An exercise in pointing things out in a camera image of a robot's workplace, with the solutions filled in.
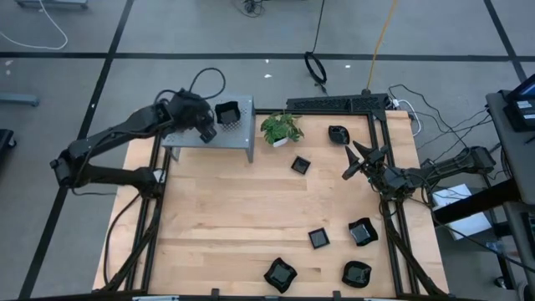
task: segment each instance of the black cable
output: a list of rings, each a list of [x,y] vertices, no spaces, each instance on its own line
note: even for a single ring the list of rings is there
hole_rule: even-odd
[[[110,251],[110,237],[111,232],[113,231],[115,224],[117,221],[119,221],[119,218],[130,208],[132,205],[134,205],[135,201],[140,197],[140,194],[138,193],[132,201],[128,202],[126,206],[117,214],[117,216],[114,218],[114,221],[112,221],[110,225],[110,229],[108,229],[108,233],[106,234],[106,241],[104,242],[104,262],[103,262],[103,276],[104,276],[104,283],[108,285],[110,282],[108,281],[108,253]]]
[[[427,102],[427,100],[425,99],[425,96],[424,96],[423,94],[418,93],[418,92],[415,92],[415,91],[413,91],[413,90],[407,88],[404,84],[395,84],[395,85],[392,85],[392,86],[388,87],[388,91],[390,92],[390,94],[391,94],[395,99],[397,99],[397,97],[395,97],[394,93],[392,92],[392,89],[393,89],[393,88],[397,88],[397,87],[402,87],[403,89],[409,91],[410,93],[420,96],[420,97],[422,98],[422,100],[424,100],[424,103],[425,103],[428,107],[430,107],[431,109],[433,109],[433,110],[437,113],[438,118],[442,121],[442,123],[443,123],[444,125],[446,125],[452,132],[454,132],[454,130],[451,128],[451,126],[449,126],[449,125],[444,121],[444,119],[442,118],[441,112],[440,112],[436,107],[430,105],[430,104]],[[460,137],[457,133],[454,132],[454,134],[457,136],[457,138],[459,138],[459,140],[462,142],[462,144],[463,144],[465,147],[468,147],[468,145],[466,145],[466,143],[461,139],[461,137]]]
[[[70,189],[75,196],[115,196],[115,192],[76,192],[74,188]]]
[[[461,137],[459,137],[459,140],[458,140],[456,143],[454,143],[452,146],[450,146],[449,149],[444,150],[439,156],[436,157],[436,159],[433,160],[433,162],[438,161],[443,155],[445,155],[445,154],[447,154],[449,151],[451,151],[451,150],[457,145],[457,143],[459,143],[459,142],[462,142],[462,144],[464,144],[465,147],[468,147],[468,146],[466,145],[466,143],[463,141],[462,138],[464,138],[464,137],[466,137],[466,135],[470,134],[470,132],[471,132],[473,129],[474,129],[474,128],[470,128],[464,135],[462,135]]]
[[[486,125],[487,123],[492,122],[492,120],[487,120],[487,118],[488,118],[489,116],[490,116],[490,115],[487,115],[483,120],[477,122],[475,125],[467,126],[467,127],[465,127],[465,128],[461,128],[461,129],[459,129],[459,130],[454,130],[454,131],[455,131],[455,132],[459,132],[459,131],[462,131],[462,130],[473,129],[473,128],[479,126],[479,125]],[[426,145],[432,143],[433,141],[435,141],[435,140],[441,138],[443,135],[446,135],[446,134],[452,134],[452,132],[450,132],[449,130],[446,131],[446,132],[443,132],[442,134],[438,135],[437,137],[435,137],[435,138],[433,138],[433,139],[427,141],[427,142],[424,143],[423,145],[418,146],[416,149],[419,150],[419,149],[421,149],[422,147],[424,147],[424,146],[426,146]]]
[[[199,71],[199,73],[197,75],[195,75],[195,77],[193,78],[193,81],[191,82],[189,92],[191,92],[193,90],[193,86],[195,85],[195,82],[197,81],[199,76],[201,74],[205,73],[206,71],[209,71],[209,70],[214,70],[214,71],[218,72],[221,75],[221,77],[223,79],[223,86],[221,87],[219,92],[215,93],[214,95],[207,96],[207,97],[202,97],[204,100],[216,98],[217,96],[219,96],[219,94],[223,93],[223,91],[225,90],[225,87],[227,87],[227,79],[225,79],[225,74],[223,74],[223,72],[221,72],[221,70],[218,69],[218,68],[210,67],[210,68],[204,68],[203,70]]]
[[[249,18],[258,18],[260,17],[266,10],[263,6],[264,0],[243,0],[243,8],[245,11],[241,10],[237,5],[236,1],[232,1],[232,6],[240,12],[242,15],[249,17]]]
[[[500,152],[500,161],[502,162],[502,168],[505,171],[507,179],[511,179],[511,168],[509,167],[509,161],[507,160],[507,156],[505,155],[505,150],[503,149],[503,147],[502,151]]]
[[[163,89],[162,91],[158,92],[158,94],[156,95],[156,97],[154,98],[154,102],[153,102],[153,105],[155,105],[157,102],[158,102],[158,99],[160,99],[160,97],[165,94],[165,93],[172,93],[172,94],[177,94],[178,92],[172,90],[172,89]]]
[[[463,123],[465,123],[465,122],[467,122],[467,121],[470,121],[470,120],[476,118],[476,116],[478,116],[479,114],[481,114],[481,113],[483,113],[483,112],[485,112],[485,111],[487,111],[487,109],[480,110],[479,112],[477,112],[477,113],[475,113],[474,115],[472,115],[472,116],[470,116],[470,117],[464,119],[463,121],[459,122],[458,124],[453,125],[452,128],[455,129],[457,126],[462,125]],[[439,122],[438,122],[438,120],[435,118],[435,116],[433,116],[433,115],[429,115],[429,114],[427,114],[427,113],[422,113],[422,112],[419,112],[419,111],[415,111],[415,114],[417,114],[417,115],[424,115],[424,116],[427,116],[427,117],[432,118],[432,119],[435,121],[435,123],[436,123],[436,127],[438,127],[438,130],[439,130],[439,131],[441,131],[441,132],[444,133],[444,134],[450,133],[450,130],[443,130],[443,129],[441,128],[441,125],[439,124]]]
[[[312,59],[316,66],[318,66],[319,72],[321,73],[321,78],[314,72],[314,69],[312,69],[312,66],[310,65],[309,59]],[[308,72],[310,73],[310,76],[312,76],[312,79],[316,83],[316,85],[325,93],[327,93],[327,89],[325,89],[325,84],[327,83],[327,72],[325,72],[324,66],[321,64],[318,58],[314,56],[311,52],[304,53],[304,63],[307,65]]]
[[[392,218],[395,214],[397,214],[398,209],[397,209],[397,208],[394,209],[394,211],[391,212],[390,214],[385,214],[385,212],[383,211],[383,204],[384,204],[384,203],[386,203],[386,206],[388,206],[388,202],[385,201],[385,200],[383,200],[383,199],[381,198],[381,200],[379,201],[379,214],[380,214],[381,216],[383,216],[385,219],[390,219],[390,218]]]
[[[324,6],[325,6],[325,0],[322,0],[321,2],[321,9],[319,11],[319,20],[318,20],[318,26],[316,27],[316,38],[314,40],[314,46],[312,48],[312,51],[307,51],[304,53],[304,63],[307,65],[307,70],[310,73],[310,76],[312,76],[312,79],[316,83],[315,85],[318,86],[327,96],[329,94],[327,93],[327,89],[325,88],[325,84],[327,83],[327,73],[325,72],[324,66],[321,64],[318,58],[314,56],[314,51],[316,51],[316,45],[318,44],[318,36],[319,36],[319,29],[321,26],[321,20],[324,15]],[[314,69],[312,69],[312,66],[310,65],[309,59],[312,59],[316,66],[319,69],[319,72],[321,73],[321,78],[314,72]]]
[[[321,2],[321,10],[319,11],[319,20],[318,20],[318,26],[316,27],[316,39],[314,40],[314,47],[312,48],[312,53],[316,51],[316,45],[318,44],[318,36],[319,36],[319,27],[321,25],[321,19],[324,15],[324,6],[325,6],[325,0],[322,0]]]
[[[494,174],[494,177],[490,176],[490,175],[487,175],[489,178],[491,178],[493,181],[495,181],[497,178],[498,178],[498,175],[501,174],[501,173],[504,173],[506,176],[507,176],[507,173],[506,171],[499,171],[497,172],[496,174]]]

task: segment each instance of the wooden tabletop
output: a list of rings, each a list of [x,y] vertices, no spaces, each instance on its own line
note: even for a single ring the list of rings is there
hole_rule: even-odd
[[[417,167],[406,112],[389,111],[387,117],[396,165]],[[306,137],[273,148],[259,130],[265,118],[257,116],[252,164],[243,150],[213,149],[183,149],[179,162],[171,162],[150,293],[207,295],[212,288],[219,288],[221,295],[279,295],[263,274],[280,257],[298,272],[284,296],[327,297],[339,290],[346,297],[394,297],[379,196],[361,174],[349,181],[341,178],[348,166],[347,157],[344,148],[330,144],[327,135],[329,125],[343,125],[352,140],[370,146],[367,119],[305,115],[298,126]],[[132,141],[125,168],[147,166],[152,143]],[[290,169],[296,156],[312,162],[305,176]],[[120,187],[111,219],[135,194],[132,187]],[[109,277],[130,254],[139,207],[140,202],[115,226]],[[416,259],[438,287],[448,291],[429,211],[407,201],[405,216]],[[379,241],[357,247],[348,223],[362,217],[371,219]],[[314,250],[308,232],[321,227],[330,245]],[[344,265],[352,260],[372,267],[366,288],[351,288],[341,282]],[[142,255],[138,265],[142,267],[144,261]],[[400,260],[400,268],[404,291],[409,292],[404,260]],[[137,269],[137,287],[142,269]],[[102,286],[101,258],[94,287]]]

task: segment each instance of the gray floor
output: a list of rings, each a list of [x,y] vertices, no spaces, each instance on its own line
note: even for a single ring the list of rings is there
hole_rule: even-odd
[[[533,0],[493,0],[518,55],[535,55],[531,13]],[[371,54],[390,2],[327,1],[318,38],[318,53]],[[69,36],[63,52],[107,52],[125,0],[90,0],[89,10],[49,9]],[[119,52],[143,53],[290,53],[313,46],[320,0],[274,0],[265,3],[260,18],[246,18],[230,1],[135,0]],[[37,9],[21,9],[0,1],[0,30],[24,43],[60,44],[61,36]],[[0,38],[0,52],[33,51]],[[482,0],[404,0],[392,19],[382,54],[507,55]],[[0,106],[0,128],[16,131],[18,147],[0,170],[0,299],[16,298],[32,260],[44,223],[54,202],[57,184],[48,163],[76,137],[99,77],[102,59],[0,59],[0,90],[37,94],[37,108]],[[329,94],[359,93],[370,61],[324,60]],[[535,63],[523,63],[526,74]],[[287,98],[320,96],[302,60],[271,59],[116,59],[100,97],[89,133],[122,121],[149,104],[161,89],[187,87],[196,72],[218,67],[227,77],[228,94],[252,94],[258,108],[282,108]],[[405,84],[421,92],[455,124],[485,104],[484,96],[511,89],[519,81],[509,62],[379,61],[372,91]],[[200,94],[217,90],[214,74],[195,87]],[[417,111],[432,113],[421,99],[395,89]],[[433,120],[421,117],[417,146],[440,134]],[[455,143],[446,135],[419,149],[420,160],[435,159]],[[492,123],[475,128],[468,145],[492,147],[497,134]],[[121,166],[125,146],[95,162]],[[461,150],[458,145],[448,156]],[[441,183],[482,186],[477,176],[458,176]],[[92,187],[113,191],[112,186]],[[90,291],[110,218],[113,197],[74,197],[69,194],[57,230],[39,274],[33,296]],[[438,230],[446,276],[453,293],[488,300],[514,300],[514,292],[493,287],[499,275],[496,258],[469,242],[453,242]],[[482,241],[492,240],[485,235]],[[521,278],[522,273],[516,270]]]

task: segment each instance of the power cord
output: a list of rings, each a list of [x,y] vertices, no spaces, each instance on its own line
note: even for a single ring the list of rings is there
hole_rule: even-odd
[[[392,105],[396,109],[400,107],[400,103],[406,103],[406,104],[409,105],[410,109],[412,110],[412,115],[415,117],[416,122],[418,122],[418,130],[414,134],[412,134],[412,136],[415,137],[421,132],[420,118],[418,118],[418,114],[416,113],[415,108],[412,107],[412,105],[410,104],[409,101],[407,101],[405,99],[393,99],[392,100]]]
[[[463,121],[457,123],[456,125],[452,125],[451,128],[455,129],[457,126],[462,125],[463,123],[465,123],[465,122],[467,122],[467,121],[470,121],[470,120],[476,118],[476,116],[478,116],[479,114],[481,114],[481,113],[483,113],[483,112],[485,112],[485,111],[487,111],[487,109],[483,109],[483,110],[481,110],[481,111],[475,113],[474,115],[472,115],[472,116],[470,116],[470,117],[464,119]],[[443,130],[443,129],[441,128],[441,125],[440,125],[440,123],[438,122],[438,120],[435,118],[435,116],[433,116],[433,115],[429,115],[429,114],[427,114],[427,113],[423,113],[423,112],[418,112],[418,111],[416,111],[416,113],[418,113],[419,115],[424,115],[424,116],[426,116],[426,117],[429,117],[429,118],[433,119],[433,120],[435,121],[435,123],[436,123],[436,127],[437,127],[438,130],[441,131],[443,134],[449,134],[449,133],[451,133],[450,130]]]
[[[193,81],[191,81],[189,92],[191,92],[193,90],[193,86],[197,82],[197,79],[199,78],[199,76],[201,76],[201,74],[205,73],[206,71],[210,71],[210,70],[216,71],[221,75],[221,78],[223,79],[223,86],[221,87],[219,92],[215,93],[214,95],[207,96],[207,97],[202,97],[204,100],[216,98],[217,96],[219,96],[219,94],[223,93],[223,91],[227,87],[227,79],[225,79],[225,74],[223,74],[223,72],[218,68],[210,67],[210,68],[204,68],[203,70],[199,71],[199,73],[197,73],[197,75],[195,75],[195,77],[193,78]],[[169,91],[173,92],[172,90],[163,90],[162,92],[169,92]]]
[[[444,121],[444,119],[442,118],[441,112],[440,112],[436,107],[430,105],[430,104],[427,102],[427,99],[425,99],[425,96],[424,96],[423,94],[418,93],[418,92],[415,92],[415,91],[413,91],[413,90],[407,88],[404,84],[395,84],[395,85],[392,85],[392,86],[388,87],[388,91],[390,92],[390,94],[392,95],[392,97],[393,97],[394,99],[397,99],[397,97],[395,97],[394,92],[392,91],[392,89],[393,89],[393,88],[398,88],[398,87],[401,87],[401,88],[407,90],[408,92],[410,92],[410,93],[412,93],[412,94],[415,94],[415,95],[420,96],[420,97],[422,98],[422,100],[424,100],[425,105],[427,105],[429,108],[431,108],[432,110],[434,110],[434,111],[438,114],[438,118],[439,118],[439,120],[440,120],[445,126],[447,126],[448,129],[450,129],[451,132],[453,132],[453,133],[457,136],[457,138],[462,142],[462,144],[463,144],[465,147],[468,147],[468,146],[466,145],[466,143],[461,139],[461,137],[460,137],[460,136],[453,130],[453,128],[452,128],[451,126],[449,126],[449,125]]]
[[[39,4],[41,4],[41,8],[43,9],[43,13],[46,14],[46,16],[48,17],[48,19],[50,20],[50,22],[54,25],[54,27],[56,27],[58,29],[58,31],[64,36],[64,39],[65,39],[65,42],[59,46],[59,47],[48,47],[48,46],[34,46],[34,45],[29,45],[29,44],[25,44],[25,43],[20,43],[20,42],[17,42],[11,38],[9,38],[5,33],[3,33],[2,31],[0,31],[0,35],[3,36],[7,41],[11,42],[11,43],[14,43],[18,46],[23,46],[23,47],[26,47],[26,48],[34,48],[34,49],[48,49],[48,50],[61,50],[63,49],[67,43],[69,42],[69,38],[67,37],[67,34],[65,34],[65,32],[58,26],[58,24],[56,24],[56,22],[52,19],[52,17],[50,17],[50,15],[48,14],[47,12],[47,9],[44,7],[44,4],[43,4],[43,0],[39,0]]]
[[[108,256],[110,252],[110,238],[111,238],[111,232],[114,230],[115,224],[117,221],[119,221],[119,218],[125,214],[125,212],[134,205],[135,201],[140,197],[140,194],[138,193],[132,201],[128,202],[126,206],[117,214],[117,216],[114,218],[114,220],[111,222],[110,229],[108,229],[108,233],[106,234],[106,241],[104,242],[104,262],[103,262],[103,269],[102,273],[104,276],[104,283],[108,285],[110,281],[108,280]]]
[[[369,91],[369,86],[371,85],[371,80],[374,77],[375,59],[377,58],[377,53],[379,52],[379,48],[381,46],[381,43],[383,42],[383,37],[385,36],[385,32],[386,32],[386,29],[388,28],[388,25],[390,24],[392,15],[394,15],[394,10],[397,4],[398,4],[398,0],[392,0],[392,6],[390,7],[390,11],[388,12],[388,17],[386,18],[385,25],[383,25],[383,29],[381,30],[381,35],[379,36],[379,40],[377,40],[377,44],[375,45],[374,57],[371,60],[371,67],[369,68],[368,83],[366,85],[366,90],[368,91]]]
[[[417,112],[418,114],[420,115],[426,115],[424,113],[421,113],[421,112]],[[477,116],[478,113],[476,113],[475,115],[473,115],[469,120],[475,118]],[[486,120],[488,118],[488,116],[486,116],[483,120],[477,122],[475,125],[471,125],[471,126],[467,126],[467,127],[464,127],[464,128],[460,128],[459,130],[454,130],[456,133],[462,131],[462,130],[469,130],[469,129],[472,129],[472,128],[476,128],[477,126],[480,126],[480,125],[486,125],[487,123],[489,122],[492,122],[492,120]],[[446,135],[446,134],[453,134],[453,132],[451,132],[450,130],[447,130],[445,132],[443,132],[442,134],[438,135],[437,137],[427,141],[426,143],[424,143],[423,145],[420,145],[418,146],[416,149],[419,150],[421,148],[423,148],[424,146],[438,140],[439,138],[441,138],[442,136]]]
[[[329,94],[327,93],[327,89],[325,88],[325,84],[327,83],[327,72],[325,72],[324,66],[321,64],[318,58],[314,55],[314,51],[316,51],[316,46],[318,45],[318,36],[319,36],[319,28],[321,26],[321,20],[324,15],[324,7],[325,7],[325,0],[322,0],[321,2],[321,9],[319,10],[319,19],[318,19],[318,26],[316,27],[316,39],[314,40],[314,46],[312,48],[312,51],[307,51],[304,53],[304,63],[307,65],[307,70],[310,73],[310,76],[312,76],[312,79],[315,82],[315,85],[318,86],[322,92],[324,92],[327,96]],[[319,72],[321,73],[322,77],[319,77],[314,69],[312,69],[312,66],[310,65],[310,60],[312,59],[316,66],[319,69]]]
[[[249,18],[258,18],[264,14],[266,8],[263,6],[264,0],[242,0],[243,9],[236,5],[237,1],[232,1],[232,6],[242,15]]]
[[[115,192],[77,192],[74,188],[70,189],[75,196],[115,196]]]
[[[489,176],[489,175],[487,175],[487,176],[488,176],[489,178],[491,178],[493,181],[495,181],[495,180],[498,178],[498,175],[501,174],[501,173],[504,173],[504,174],[507,176],[507,173],[506,173],[506,171],[504,171],[504,170],[495,173],[494,176]]]
[[[508,179],[512,178],[511,174],[511,168],[509,167],[509,161],[507,160],[507,156],[505,155],[505,150],[500,151],[500,161],[502,162],[502,168],[505,171],[505,175]]]

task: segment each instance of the green plant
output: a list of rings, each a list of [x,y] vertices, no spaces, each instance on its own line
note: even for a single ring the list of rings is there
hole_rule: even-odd
[[[297,142],[299,137],[304,137],[303,131],[295,126],[295,121],[299,118],[301,116],[281,112],[273,113],[262,122],[260,131],[265,132],[264,138],[270,145],[286,137]]]

